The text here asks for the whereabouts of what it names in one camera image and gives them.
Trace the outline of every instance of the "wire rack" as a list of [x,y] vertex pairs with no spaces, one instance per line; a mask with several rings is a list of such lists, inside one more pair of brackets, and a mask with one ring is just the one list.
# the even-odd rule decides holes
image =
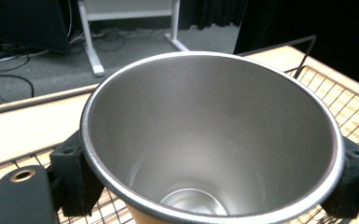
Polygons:
[[[296,69],[287,71],[294,76]],[[313,91],[330,109],[341,129],[342,135],[359,145],[359,92],[337,83],[317,70],[304,66],[297,78]],[[43,148],[33,153],[0,162],[0,178],[19,167],[39,164],[47,168],[50,165],[49,154],[56,146]],[[104,189],[100,200],[95,204],[90,217],[65,217],[60,210],[61,223],[135,223],[126,204],[111,191]],[[318,205],[308,213],[288,223],[350,223],[347,219],[329,217]]]

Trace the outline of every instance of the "white stand leg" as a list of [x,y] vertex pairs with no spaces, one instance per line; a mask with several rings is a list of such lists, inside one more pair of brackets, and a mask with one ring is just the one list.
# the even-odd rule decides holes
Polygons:
[[94,75],[96,77],[102,77],[104,75],[104,68],[101,65],[100,59],[98,58],[98,55],[97,55],[97,52],[95,52],[95,49],[92,46],[91,33],[90,33],[89,23],[87,20],[87,14],[86,14],[86,8],[84,6],[84,1],[79,0],[78,5],[79,5],[81,23],[83,26],[83,32],[84,32],[84,36],[86,38],[85,48],[86,48],[87,56],[89,56],[89,61],[90,61],[91,67],[92,67],[92,71],[94,72]]
[[171,18],[171,33],[166,34],[165,37],[179,50],[189,51],[178,39],[178,24],[179,24],[179,8],[180,0],[173,0],[173,14]]

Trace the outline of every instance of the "white stand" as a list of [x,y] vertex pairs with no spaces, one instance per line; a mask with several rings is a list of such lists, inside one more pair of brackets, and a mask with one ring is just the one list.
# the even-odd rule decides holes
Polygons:
[[[100,21],[100,20],[113,20],[113,19],[124,19],[124,18],[136,18],[136,17],[152,17],[152,16],[166,16],[167,11],[157,10],[157,11],[143,11],[143,12],[118,12],[118,13],[91,13],[88,14],[84,4],[84,0],[78,0],[78,7],[80,12],[80,18],[83,26],[84,36],[86,38],[86,52],[89,57],[89,61],[92,67],[92,71],[96,77],[102,77],[104,75],[104,68],[101,65],[100,59],[98,58],[97,52],[92,46],[89,21]],[[170,41],[177,49],[181,51],[189,50],[177,39],[178,32],[178,23],[179,23],[179,7],[180,0],[172,0],[172,10],[171,12],[171,33],[166,34],[165,37]]]

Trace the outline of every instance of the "gray carpet floor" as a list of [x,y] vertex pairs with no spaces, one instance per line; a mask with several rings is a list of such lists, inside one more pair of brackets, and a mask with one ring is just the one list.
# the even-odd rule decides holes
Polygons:
[[[237,41],[239,27],[211,26],[198,30],[180,30],[178,39],[190,50],[204,50],[232,53]],[[161,53],[174,52],[177,49],[165,39],[169,30],[138,30],[109,38],[118,32],[107,33],[108,38],[94,38],[93,45],[105,69],[104,77],[93,75],[83,45],[73,45],[70,55],[48,52],[27,58],[18,58],[0,63],[0,75],[16,75],[32,82],[35,96],[59,91],[67,91],[100,83],[121,67],[146,57]],[[31,97],[29,83],[19,78],[0,77],[0,104],[14,102]]]

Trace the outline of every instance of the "stainless steel cup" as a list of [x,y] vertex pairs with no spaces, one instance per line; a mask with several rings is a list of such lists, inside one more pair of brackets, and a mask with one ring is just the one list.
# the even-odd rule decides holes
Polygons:
[[94,173],[161,221],[282,222],[323,200],[343,168],[338,126],[313,93],[226,54],[119,70],[89,98],[80,130]]

